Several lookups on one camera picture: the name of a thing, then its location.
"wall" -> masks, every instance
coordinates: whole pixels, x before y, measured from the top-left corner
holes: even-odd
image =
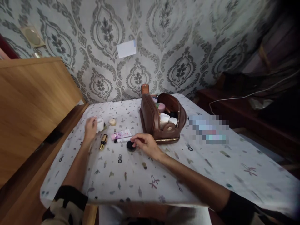
[[[214,84],[238,68],[271,24],[275,0],[2,0],[0,33],[22,58],[60,56],[90,103],[182,93]],[[46,48],[19,28],[34,26]],[[116,45],[136,40],[119,59]]]

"black cap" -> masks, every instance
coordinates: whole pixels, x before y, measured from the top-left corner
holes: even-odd
[[[134,144],[134,142],[131,142],[131,141],[127,142],[126,147],[127,147],[128,151],[130,151],[130,152],[135,151],[136,147],[133,147],[133,144]]]

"sleeve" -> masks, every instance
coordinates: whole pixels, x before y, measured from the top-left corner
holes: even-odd
[[[251,201],[230,192],[227,205],[217,214],[225,224],[250,225],[254,217],[255,206]]]
[[[81,225],[88,197],[72,186],[61,186],[42,217],[42,225]]]

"patterned tablecloth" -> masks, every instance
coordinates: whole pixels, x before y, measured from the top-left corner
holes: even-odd
[[[202,116],[207,124],[212,117],[187,99],[174,94],[187,115]],[[126,143],[114,143],[114,130],[130,129],[134,135],[143,132],[139,109],[141,99],[90,105],[57,154],[40,190],[42,203],[49,207],[80,148],[86,119],[98,116],[108,128],[97,134],[89,155],[83,193],[95,204],[123,201],[161,202],[198,205],[200,201],[169,171],[141,150],[130,153]],[[108,121],[115,118],[116,126]],[[292,215],[296,210],[300,181],[288,171],[242,139],[226,130],[228,144],[206,144],[196,135],[189,120],[175,144],[160,145],[169,156],[255,204]],[[99,151],[101,135],[109,139]]]

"hand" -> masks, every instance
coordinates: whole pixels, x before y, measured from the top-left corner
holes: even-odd
[[[138,146],[152,159],[159,160],[165,154],[151,134],[137,133],[130,140],[134,142],[133,147]]]
[[[88,118],[87,123],[85,124],[83,141],[91,142],[96,136],[96,131],[97,131],[97,117]]]

